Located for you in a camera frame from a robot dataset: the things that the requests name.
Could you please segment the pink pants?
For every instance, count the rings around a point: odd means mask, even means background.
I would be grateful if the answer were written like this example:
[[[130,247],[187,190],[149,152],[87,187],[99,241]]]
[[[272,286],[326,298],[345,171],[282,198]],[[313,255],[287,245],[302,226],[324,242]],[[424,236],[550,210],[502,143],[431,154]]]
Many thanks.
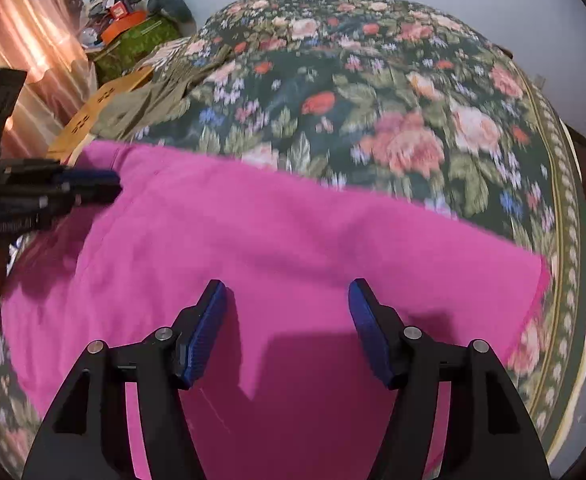
[[[20,386],[46,412],[90,341],[134,344],[209,281],[231,297],[204,376],[182,395],[211,479],[363,479],[394,402],[348,310],[366,280],[408,324],[500,359],[541,311],[543,258],[405,200],[174,148],[96,141],[78,165],[122,193],[41,232],[2,297]]]

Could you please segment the wooden carved headboard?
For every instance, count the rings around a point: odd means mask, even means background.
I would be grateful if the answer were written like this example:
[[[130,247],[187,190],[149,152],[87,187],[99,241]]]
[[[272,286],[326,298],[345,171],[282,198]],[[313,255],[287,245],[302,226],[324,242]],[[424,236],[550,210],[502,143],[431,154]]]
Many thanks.
[[[126,76],[103,84],[72,117],[48,148],[46,157],[58,162],[74,164],[76,153],[91,138],[90,129],[97,121],[101,110],[118,94],[143,86],[151,77],[153,68],[144,66]]]

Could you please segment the olive green folded pants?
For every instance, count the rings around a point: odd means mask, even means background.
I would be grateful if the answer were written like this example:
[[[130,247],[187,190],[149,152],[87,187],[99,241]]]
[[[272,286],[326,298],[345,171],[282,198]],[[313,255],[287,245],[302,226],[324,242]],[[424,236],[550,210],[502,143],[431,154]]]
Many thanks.
[[[130,142],[142,129],[180,117],[191,105],[190,91],[218,66],[218,62],[197,66],[182,61],[166,65],[148,84],[115,96],[101,110],[90,133],[100,139]]]

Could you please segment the green patterned bag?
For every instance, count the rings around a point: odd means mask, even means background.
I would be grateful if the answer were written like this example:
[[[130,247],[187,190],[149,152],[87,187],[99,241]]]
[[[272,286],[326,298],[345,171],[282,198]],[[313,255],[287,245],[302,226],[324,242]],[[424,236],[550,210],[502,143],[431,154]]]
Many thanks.
[[[164,16],[152,16],[122,32],[107,47],[88,54],[95,65],[98,84],[120,78],[156,47],[180,37],[176,25]]]

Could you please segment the pink curtain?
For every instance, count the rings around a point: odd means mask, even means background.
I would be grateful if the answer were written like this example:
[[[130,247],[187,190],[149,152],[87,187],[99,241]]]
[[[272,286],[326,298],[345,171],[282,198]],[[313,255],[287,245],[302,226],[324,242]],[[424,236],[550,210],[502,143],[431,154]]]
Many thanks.
[[[97,90],[77,39],[83,0],[0,0],[0,67],[28,73],[2,134],[8,158],[40,157]]]

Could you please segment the orange box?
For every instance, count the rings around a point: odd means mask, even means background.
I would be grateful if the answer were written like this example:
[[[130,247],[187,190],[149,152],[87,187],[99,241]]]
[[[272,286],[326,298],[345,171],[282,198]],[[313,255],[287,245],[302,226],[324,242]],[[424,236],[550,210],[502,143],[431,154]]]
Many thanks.
[[[109,12],[112,22],[101,34],[101,39],[105,44],[110,44],[123,32],[143,23],[147,18],[146,11],[130,10],[123,1],[115,2]]]

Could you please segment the floral green bedspread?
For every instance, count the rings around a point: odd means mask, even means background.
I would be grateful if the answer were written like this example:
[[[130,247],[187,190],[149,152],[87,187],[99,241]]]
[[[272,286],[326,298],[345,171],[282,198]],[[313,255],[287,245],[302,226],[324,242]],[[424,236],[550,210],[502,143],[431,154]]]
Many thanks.
[[[178,61],[219,63],[189,110],[130,142],[91,134],[77,165],[96,141],[238,160],[405,200],[540,256],[541,311],[501,361],[552,453],[581,382],[586,200],[564,122],[509,55],[420,3],[238,0],[166,65]],[[11,478],[44,415],[12,367],[0,303],[0,463]]]

